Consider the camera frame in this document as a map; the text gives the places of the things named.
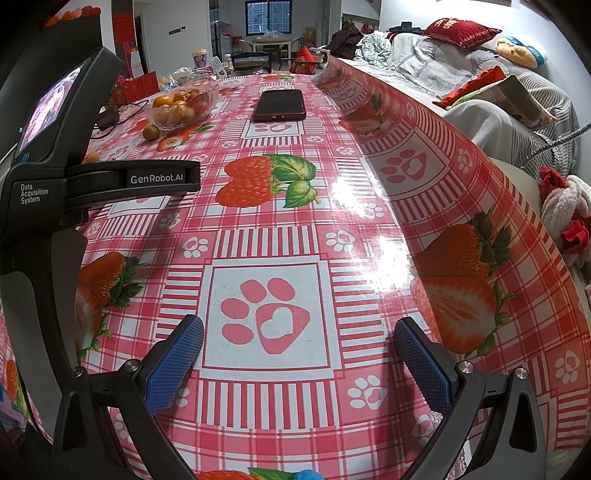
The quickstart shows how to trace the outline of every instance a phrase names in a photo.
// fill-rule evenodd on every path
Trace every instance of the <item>blue glove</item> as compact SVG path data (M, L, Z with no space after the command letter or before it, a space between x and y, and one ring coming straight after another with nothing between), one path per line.
M295 475L294 480L324 480L324 478L314 470L302 470Z

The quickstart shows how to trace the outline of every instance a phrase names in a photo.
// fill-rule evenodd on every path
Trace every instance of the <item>tablecloth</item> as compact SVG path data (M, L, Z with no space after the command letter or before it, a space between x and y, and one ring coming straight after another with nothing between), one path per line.
M177 138L144 141L138 116L91 142L103 160L200 161L202 189L91 213L84 263L120 252L137 276L119 306L103 308L83 365L102 372L142 358L196 313L202 354L157 416L195 472L396 479L441 420L392 345L396 321L411 316L483 371L524 366L547 451L581 447L589 330L556 246L502 172L427 108L334 58L314 77L234 77L221 87L207 123ZM260 93L292 88L303 91L306 120L250 121ZM462 250L475 232L477 258ZM493 324L458 334L431 308L441 289L483 305ZM6 385L3 322L0 347ZM485 420L481 411L473 439ZM469 455L466 446L452 476Z

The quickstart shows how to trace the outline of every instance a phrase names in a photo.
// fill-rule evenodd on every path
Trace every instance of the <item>small display screen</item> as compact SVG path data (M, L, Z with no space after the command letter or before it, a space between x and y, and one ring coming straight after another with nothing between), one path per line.
M41 132L56 121L57 116L60 114L61 107L63 106L81 69L82 67L77 67L72 70L68 75L53 85L37 102L35 111L31 115L25 132L22 135L21 151Z

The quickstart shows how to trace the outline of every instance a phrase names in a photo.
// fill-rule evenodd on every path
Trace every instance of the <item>clothes pile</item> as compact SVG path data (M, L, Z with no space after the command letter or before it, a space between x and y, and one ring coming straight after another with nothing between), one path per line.
M365 60L374 67L389 69L388 57L392 44L385 33L375 31L365 35L358 44L354 60Z
M540 179L542 223L567 266L581 268L591 261L591 186L548 167L540 168Z
M347 27L333 33L330 43L326 46L333 57L353 60L357 44L363 38L363 34L356 27Z

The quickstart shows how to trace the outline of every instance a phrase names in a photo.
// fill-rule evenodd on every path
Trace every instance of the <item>striped blanket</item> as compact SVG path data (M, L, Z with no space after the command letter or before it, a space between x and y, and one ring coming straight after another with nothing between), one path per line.
M481 100L470 100L441 115L459 128L488 156L520 166L525 156L549 140L578 128L569 97L549 80L511 63L485 48L467 50L429 37L398 34L388 59L389 74L405 86L433 99L443 96L474 78L482 70L499 65L505 74L516 75L523 85L557 118L545 129L533 132L502 109ZM553 148L534 157L524 170L538 178L541 166L567 176L578 159L577 141Z

